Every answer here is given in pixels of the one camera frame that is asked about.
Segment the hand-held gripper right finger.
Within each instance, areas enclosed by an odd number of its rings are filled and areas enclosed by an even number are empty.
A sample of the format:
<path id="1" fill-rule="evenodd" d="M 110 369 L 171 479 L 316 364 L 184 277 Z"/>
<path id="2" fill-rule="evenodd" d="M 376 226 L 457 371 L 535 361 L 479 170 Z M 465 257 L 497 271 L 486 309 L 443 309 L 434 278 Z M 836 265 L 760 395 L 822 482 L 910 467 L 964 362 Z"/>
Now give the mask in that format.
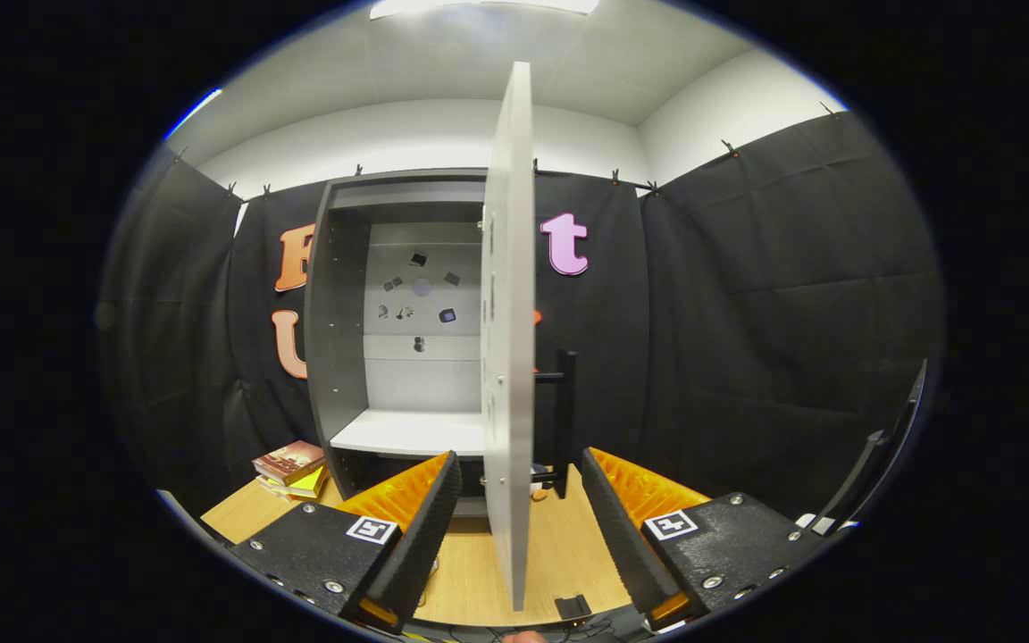
<path id="1" fill-rule="evenodd" d="M 582 485 L 634 609 L 653 630 L 726 614 L 824 549 L 746 493 L 707 497 L 603 449 L 584 449 Z"/>

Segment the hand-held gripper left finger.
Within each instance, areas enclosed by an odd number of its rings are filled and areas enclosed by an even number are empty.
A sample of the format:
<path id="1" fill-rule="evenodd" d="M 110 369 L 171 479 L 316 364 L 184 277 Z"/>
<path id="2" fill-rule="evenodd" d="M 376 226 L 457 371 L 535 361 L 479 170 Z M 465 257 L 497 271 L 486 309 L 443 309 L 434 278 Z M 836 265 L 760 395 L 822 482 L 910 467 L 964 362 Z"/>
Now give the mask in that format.
<path id="1" fill-rule="evenodd" d="M 428 583 L 462 481 L 449 449 L 336 507 L 290 510 L 226 550 L 291 601 L 398 635 Z"/>

